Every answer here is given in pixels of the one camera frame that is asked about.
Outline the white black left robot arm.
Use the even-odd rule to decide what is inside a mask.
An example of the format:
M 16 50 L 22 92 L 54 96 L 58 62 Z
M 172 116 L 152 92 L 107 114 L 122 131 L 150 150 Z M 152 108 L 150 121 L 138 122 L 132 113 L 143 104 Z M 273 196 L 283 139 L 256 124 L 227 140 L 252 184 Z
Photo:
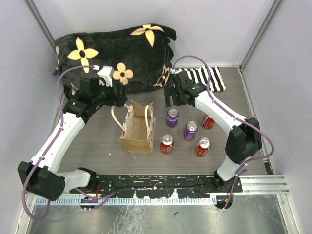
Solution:
M 59 173 L 60 162 L 75 136 L 102 106 L 122 107 L 127 101 L 120 81 L 98 75 L 82 77 L 80 90 L 61 107 L 61 119 L 44 146 L 29 162 L 22 161 L 18 174 L 23 193 L 33 193 L 50 201 L 76 188 L 93 193 L 97 174 L 86 168 Z

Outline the purple Fanta can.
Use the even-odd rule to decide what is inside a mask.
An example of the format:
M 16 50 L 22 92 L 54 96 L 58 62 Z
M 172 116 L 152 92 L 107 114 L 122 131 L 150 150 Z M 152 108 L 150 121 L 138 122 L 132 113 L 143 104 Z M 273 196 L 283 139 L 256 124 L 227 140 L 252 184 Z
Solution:
M 176 108 L 171 108 L 167 111 L 166 124 L 170 128 L 177 126 L 179 121 L 179 111 Z

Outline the watermelon print canvas bag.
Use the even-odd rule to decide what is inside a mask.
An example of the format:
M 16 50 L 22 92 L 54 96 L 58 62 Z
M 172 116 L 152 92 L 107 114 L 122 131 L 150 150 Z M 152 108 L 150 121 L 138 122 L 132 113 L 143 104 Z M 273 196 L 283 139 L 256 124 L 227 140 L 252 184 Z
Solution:
M 136 154 L 151 155 L 153 152 L 154 136 L 156 129 L 156 117 L 154 104 L 144 107 L 131 101 L 130 105 L 124 105 L 127 114 L 123 122 L 119 122 L 115 116 L 114 107 L 111 108 L 113 120 L 122 129 L 119 140 L 125 151 Z

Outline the purple soda can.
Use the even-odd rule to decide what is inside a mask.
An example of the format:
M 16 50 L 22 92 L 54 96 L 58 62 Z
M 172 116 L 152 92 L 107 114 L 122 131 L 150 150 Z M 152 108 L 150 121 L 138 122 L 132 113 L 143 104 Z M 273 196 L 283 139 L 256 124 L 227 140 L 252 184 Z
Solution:
M 186 141 L 193 141 L 198 132 L 198 124 L 194 121 L 189 121 L 186 123 L 183 132 L 183 138 Z

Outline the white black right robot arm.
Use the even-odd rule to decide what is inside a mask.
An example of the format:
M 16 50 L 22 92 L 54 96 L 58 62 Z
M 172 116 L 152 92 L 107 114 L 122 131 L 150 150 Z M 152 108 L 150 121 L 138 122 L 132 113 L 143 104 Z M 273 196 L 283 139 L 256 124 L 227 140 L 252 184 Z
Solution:
M 213 185 L 219 192 L 230 188 L 243 162 L 254 156 L 261 148 L 259 122 L 245 118 L 221 102 L 208 86 L 195 83 L 186 71 L 175 71 L 164 87 L 166 107 L 191 105 L 211 117 L 227 134 L 226 158 L 214 172 Z

